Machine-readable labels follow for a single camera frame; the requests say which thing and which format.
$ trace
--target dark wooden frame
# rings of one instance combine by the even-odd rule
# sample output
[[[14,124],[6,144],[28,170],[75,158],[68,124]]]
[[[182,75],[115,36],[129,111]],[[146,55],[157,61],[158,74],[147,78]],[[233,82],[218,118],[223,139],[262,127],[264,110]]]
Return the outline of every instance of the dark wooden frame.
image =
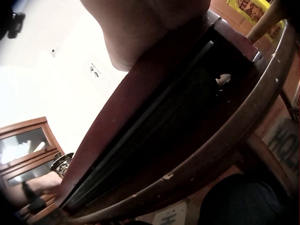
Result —
[[[46,149],[41,149],[6,164],[0,165],[0,176],[3,178],[6,187],[9,186],[9,179],[53,160],[54,155],[57,152],[60,152],[62,155],[64,154],[48,125],[46,117],[40,117],[2,127],[0,128],[0,140],[38,128],[42,128],[50,146]],[[29,212],[28,205],[20,209],[19,213],[27,223],[34,223],[56,209],[56,205],[53,204],[54,197],[55,194],[41,196],[41,198],[46,202],[46,208],[36,215]]]

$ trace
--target wooden chair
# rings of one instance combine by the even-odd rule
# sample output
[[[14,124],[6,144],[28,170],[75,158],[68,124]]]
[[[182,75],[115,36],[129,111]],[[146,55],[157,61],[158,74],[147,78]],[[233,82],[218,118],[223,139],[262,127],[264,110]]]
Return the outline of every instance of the wooden chair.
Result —
[[[285,82],[292,62],[294,36],[293,28],[285,21],[273,47],[262,55],[249,40],[210,11],[168,33],[139,59],[95,119],[71,162],[55,203],[76,223],[132,218],[175,203],[204,187],[242,160],[239,149],[246,142],[264,163],[273,165],[274,161],[269,161],[271,155],[261,152],[252,133]],[[208,50],[206,57],[193,64],[205,48],[218,43],[218,54]],[[164,84],[174,71],[185,71],[181,69],[189,68],[186,65],[191,62],[214,71],[213,79],[231,74],[232,80],[197,111],[197,120],[183,126],[180,132],[176,130],[177,138],[158,146],[159,154],[149,157],[126,179],[100,195],[98,192],[104,186],[99,182],[104,177],[97,175],[107,156],[119,146],[116,143],[120,142],[114,140],[122,140],[131,131],[134,126],[129,127],[128,123],[134,115],[145,109],[145,103],[158,90],[162,96],[168,90]],[[292,188],[277,165],[271,171],[290,193]],[[93,201],[84,203],[87,192],[94,187],[97,188],[91,192]]]

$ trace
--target black object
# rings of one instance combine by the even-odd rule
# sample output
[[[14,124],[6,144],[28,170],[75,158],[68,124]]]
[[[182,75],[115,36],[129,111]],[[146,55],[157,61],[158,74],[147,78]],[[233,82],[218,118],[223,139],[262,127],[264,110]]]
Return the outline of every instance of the black object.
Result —
[[[198,225],[299,224],[299,195],[294,200],[282,205],[268,184],[234,174],[217,183],[205,196]]]
[[[0,40],[7,32],[8,38],[16,38],[23,27],[25,13],[14,13],[11,4],[9,1],[0,4]]]
[[[34,193],[25,181],[22,182],[22,190],[30,202],[28,210],[31,213],[37,214],[46,207],[45,201],[42,200],[36,193]]]

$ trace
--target chipped paint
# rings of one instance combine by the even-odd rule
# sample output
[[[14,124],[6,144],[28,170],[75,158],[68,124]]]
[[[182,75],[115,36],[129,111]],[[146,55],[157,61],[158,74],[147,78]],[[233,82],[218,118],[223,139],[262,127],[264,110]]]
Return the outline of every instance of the chipped paint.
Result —
[[[165,176],[163,176],[163,180],[169,180],[174,174],[166,174]]]

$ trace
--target wooden cabinet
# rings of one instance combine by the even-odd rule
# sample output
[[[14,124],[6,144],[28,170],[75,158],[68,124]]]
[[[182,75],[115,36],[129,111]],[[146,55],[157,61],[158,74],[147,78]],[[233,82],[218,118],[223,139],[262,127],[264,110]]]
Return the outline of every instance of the wooden cabinet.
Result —
[[[64,152],[52,134],[46,117],[32,119],[0,128],[0,176],[6,187],[43,176],[50,172],[54,155]],[[56,208],[55,194],[43,195],[46,208],[32,214],[28,206],[20,209],[29,224]]]

